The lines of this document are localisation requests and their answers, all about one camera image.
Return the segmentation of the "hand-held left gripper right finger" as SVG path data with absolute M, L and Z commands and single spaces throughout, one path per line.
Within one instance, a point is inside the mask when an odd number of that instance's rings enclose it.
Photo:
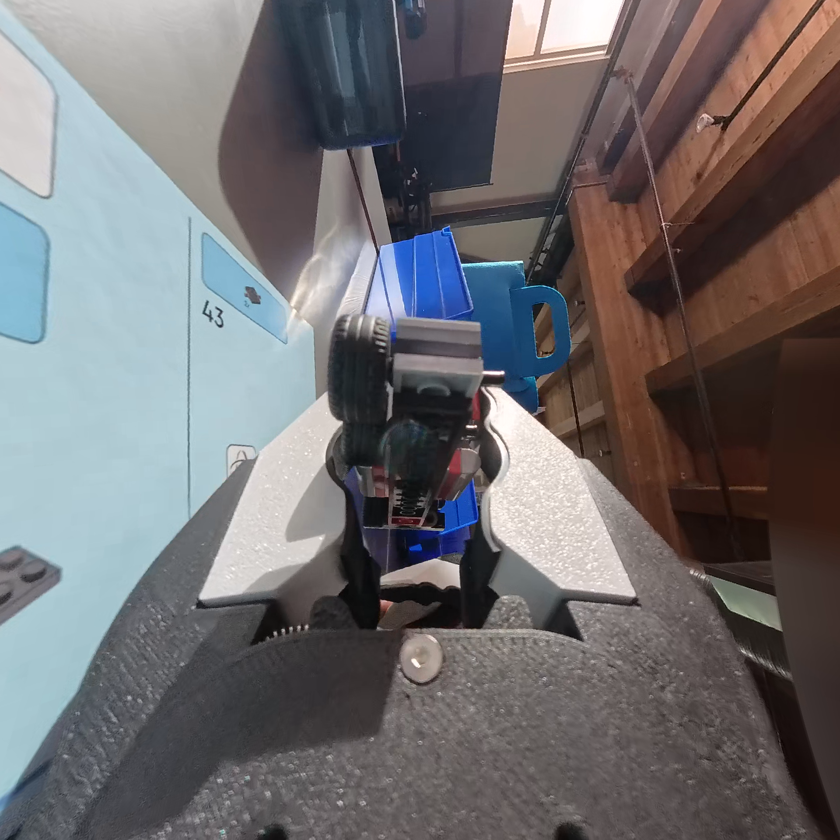
M 460 563 L 464 626 L 483 627 L 506 595 L 525 602 L 537 629 L 570 602 L 637 606 L 579 459 L 502 388 L 482 388 L 479 404 L 488 486 Z

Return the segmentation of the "blue felt bag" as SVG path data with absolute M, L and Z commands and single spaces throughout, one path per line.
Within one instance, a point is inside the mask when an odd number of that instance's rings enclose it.
M 566 300 L 552 287 L 526 284 L 521 261 L 464 264 L 473 303 L 471 319 L 480 325 L 486 371 L 503 372 L 502 388 L 527 412 L 539 409 L 537 380 L 562 367 L 571 353 Z M 554 349 L 540 357 L 533 309 L 548 308 Z

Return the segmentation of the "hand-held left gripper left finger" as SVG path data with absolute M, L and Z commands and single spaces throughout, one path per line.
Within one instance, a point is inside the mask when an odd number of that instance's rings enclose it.
M 321 395 L 261 450 L 199 606 L 274 606 L 286 626 L 298 626 L 319 598 L 345 592 L 358 624 L 368 625 L 368 553 L 333 463 L 340 431 Z

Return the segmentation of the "window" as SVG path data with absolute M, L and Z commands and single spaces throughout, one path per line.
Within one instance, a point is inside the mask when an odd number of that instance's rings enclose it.
M 505 63 L 601 54 L 623 7 L 624 1 L 514 1 Z

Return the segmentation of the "dark wall screen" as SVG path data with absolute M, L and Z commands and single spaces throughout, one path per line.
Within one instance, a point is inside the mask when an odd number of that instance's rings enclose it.
M 401 155 L 431 193 L 490 183 L 502 72 L 405 89 Z

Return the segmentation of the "toy brick truck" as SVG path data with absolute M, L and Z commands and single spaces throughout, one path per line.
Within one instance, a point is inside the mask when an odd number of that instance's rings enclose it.
M 356 473 L 366 528 L 448 527 L 445 504 L 480 470 L 480 389 L 504 379 L 485 369 L 476 322 L 336 320 L 329 410 L 341 422 L 339 462 Z

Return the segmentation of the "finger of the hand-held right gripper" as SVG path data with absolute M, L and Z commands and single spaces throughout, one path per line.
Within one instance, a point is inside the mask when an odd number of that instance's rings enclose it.
M 707 563 L 706 591 L 744 659 L 791 682 L 770 563 Z

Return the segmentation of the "grey desk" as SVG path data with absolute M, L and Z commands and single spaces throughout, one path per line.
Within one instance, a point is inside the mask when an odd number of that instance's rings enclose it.
M 385 231 L 372 152 L 324 150 L 276 2 L 2 2 L 259 270 L 314 335 L 316 402 L 333 323 Z

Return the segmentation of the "light blue instruction booklet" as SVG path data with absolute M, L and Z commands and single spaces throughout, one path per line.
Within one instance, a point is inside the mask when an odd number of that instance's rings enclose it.
M 2 812 L 132 588 L 315 398 L 314 335 L 2 9 Z

